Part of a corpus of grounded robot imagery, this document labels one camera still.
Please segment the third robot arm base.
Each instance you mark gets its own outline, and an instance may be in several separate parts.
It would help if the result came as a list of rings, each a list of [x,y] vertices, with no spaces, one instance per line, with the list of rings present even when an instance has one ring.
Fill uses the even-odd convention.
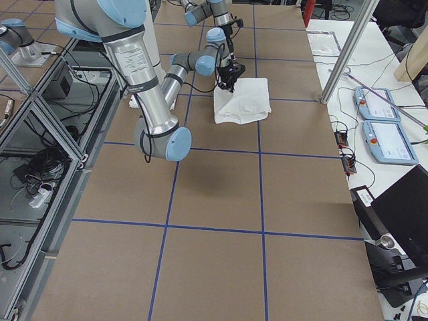
[[[10,18],[1,21],[1,49],[16,66],[41,67],[56,45],[38,43],[21,19]]]

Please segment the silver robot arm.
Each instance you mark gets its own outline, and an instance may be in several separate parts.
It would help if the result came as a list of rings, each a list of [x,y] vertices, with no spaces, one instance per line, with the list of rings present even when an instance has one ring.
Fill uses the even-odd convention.
[[[232,92],[244,72],[237,63],[232,28],[235,20],[226,1],[194,4],[181,1],[188,25],[208,17],[215,27],[207,34],[207,45],[200,51],[177,53],[160,80],[150,60],[144,32],[151,14],[146,1],[56,1],[56,25],[60,33],[76,39],[102,43],[108,59],[122,77],[122,87],[135,98],[142,115],[134,129],[135,144],[146,157],[178,162],[189,153],[192,135],[179,124],[170,108],[189,72],[203,76],[216,73],[219,87]]]
[[[190,27],[196,26],[196,24],[212,17],[214,20],[214,26],[220,27],[223,30],[226,36],[229,52],[231,55],[234,55],[235,50],[232,41],[232,25],[236,23],[238,27],[242,27],[243,21],[229,12],[229,7],[226,1],[212,0],[196,4],[192,1],[181,0],[178,1],[178,3],[185,11],[184,18],[187,25]]]

